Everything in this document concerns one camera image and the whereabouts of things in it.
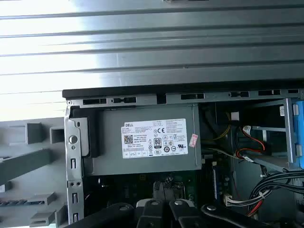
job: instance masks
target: round hole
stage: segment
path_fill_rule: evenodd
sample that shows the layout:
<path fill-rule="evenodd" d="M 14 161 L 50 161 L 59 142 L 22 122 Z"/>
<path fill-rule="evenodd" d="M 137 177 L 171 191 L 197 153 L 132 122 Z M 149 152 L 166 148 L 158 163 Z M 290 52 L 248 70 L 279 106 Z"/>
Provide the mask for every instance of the round hole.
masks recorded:
<path fill-rule="evenodd" d="M 71 143 L 71 144 L 75 144 L 77 141 L 78 141 L 78 138 L 76 135 L 71 135 L 68 139 L 68 141 Z"/>

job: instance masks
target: white label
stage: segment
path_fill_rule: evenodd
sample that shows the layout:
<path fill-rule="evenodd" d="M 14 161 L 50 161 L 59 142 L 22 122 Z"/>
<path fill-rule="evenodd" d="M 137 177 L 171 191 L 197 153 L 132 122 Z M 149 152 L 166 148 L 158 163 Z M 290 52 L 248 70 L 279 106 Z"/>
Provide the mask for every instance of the white label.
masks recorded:
<path fill-rule="evenodd" d="M 243 158 L 244 158 L 247 162 L 253 162 L 253 160 L 251 160 L 251 159 L 248 158 L 247 156 L 243 156 Z"/>
<path fill-rule="evenodd" d="M 198 135 L 197 134 L 192 134 L 190 142 L 189 142 L 189 146 L 190 147 L 195 147 L 197 139 L 198 139 Z"/>
<path fill-rule="evenodd" d="M 243 131 L 244 131 L 246 134 L 249 134 L 249 135 L 250 135 L 251 126 L 248 126 L 248 125 L 244 126 L 244 127 L 243 127 Z"/>
<path fill-rule="evenodd" d="M 285 116 L 284 106 L 280 106 L 280 116 Z"/>
<path fill-rule="evenodd" d="M 188 154 L 186 119 L 124 123 L 122 146 L 123 158 Z"/>

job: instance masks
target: screw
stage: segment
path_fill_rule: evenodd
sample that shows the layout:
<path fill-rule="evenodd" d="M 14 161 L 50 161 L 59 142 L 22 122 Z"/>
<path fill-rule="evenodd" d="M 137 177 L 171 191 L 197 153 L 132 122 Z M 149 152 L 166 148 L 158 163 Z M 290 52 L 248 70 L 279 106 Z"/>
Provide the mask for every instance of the screw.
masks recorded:
<path fill-rule="evenodd" d="M 177 200 L 174 202 L 175 205 L 182 205 L 182 201 L 181 200 Z"/>
<path fill-rule="evenodd" d="M 217 208 L 215 206 L 212 206 L 212 205 L 209 205 L 207 206 L 207 210 L 211 210 L 211 211 L 214 211 L 216 210 Z"/>

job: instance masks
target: metal bracket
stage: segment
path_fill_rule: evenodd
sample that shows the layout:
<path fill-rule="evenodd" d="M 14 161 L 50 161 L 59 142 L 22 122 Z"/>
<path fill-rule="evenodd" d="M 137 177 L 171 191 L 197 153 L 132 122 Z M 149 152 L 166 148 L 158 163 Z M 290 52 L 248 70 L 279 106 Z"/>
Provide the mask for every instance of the metal bracket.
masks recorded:
<path fill-rule="evenodd" d="M 65 116 L 67 207 L 69 224 L 84 218 L 82 151 L 88 154 L 87 118 L 70 119 L 70 106 Z"/>
<path fill-rule="evenodd" d="M 286 142 L 287 142 L 287 157 L 289 163 L 296 162 L 295 153 L 295 137 L 294 137 L 294 120 L 293 120 L 293 105 L 291 98 L 284 99 L 284 117 L 286 128 Z"/>

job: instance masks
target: red wire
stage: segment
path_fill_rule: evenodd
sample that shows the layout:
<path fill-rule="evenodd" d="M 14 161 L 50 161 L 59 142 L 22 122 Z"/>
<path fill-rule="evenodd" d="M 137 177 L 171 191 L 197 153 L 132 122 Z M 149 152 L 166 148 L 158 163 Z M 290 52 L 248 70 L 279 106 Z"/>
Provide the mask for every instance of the red wire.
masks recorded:
<path fill-rule="evenodd" d="M 256 149 L 251 149 L 251 148 L 242 148 L 236 151 L 236 156 L 240 159 L 244 159 L 241 155 L 240 152 L 241 151 L 253 151 L 253 152 L 257 152 L 257 153 L 261 153 L 260 150 L 256 150 Z"/>
<path fill-rule="evenodd" d="M 265 145 L 264 145 L 264 143 L 262 143 L 261 141 L 259 141 L 259 140 L 256 139 L 256 138 L 251 137 L 249 134 L 247 134 L 246 132 L 244 132 L 242 128 L 241 128 L 241 131 L 242 131 L 242 133 L 243 133 L 245 136 L 247 136 L 248 138 L 252 139 L 253 141 L 258 142 L 259 144 L 261 144 L 262 147 L 263 147 L 263 151 L 265 150 Z"/>
<path fill-rule="evenodd" d="M 249 213 L 247 214 L 247 216 L 248 216 L 248 217 L 252 216 L 252 215 L 258 210 L 258 208 L 262 205 L 262 203 L 263 203 L 262 200 L 259 201 L 259 202 L 256 204 L 256 206 L 251 210 L 251 212 L 249 212 Z"/>

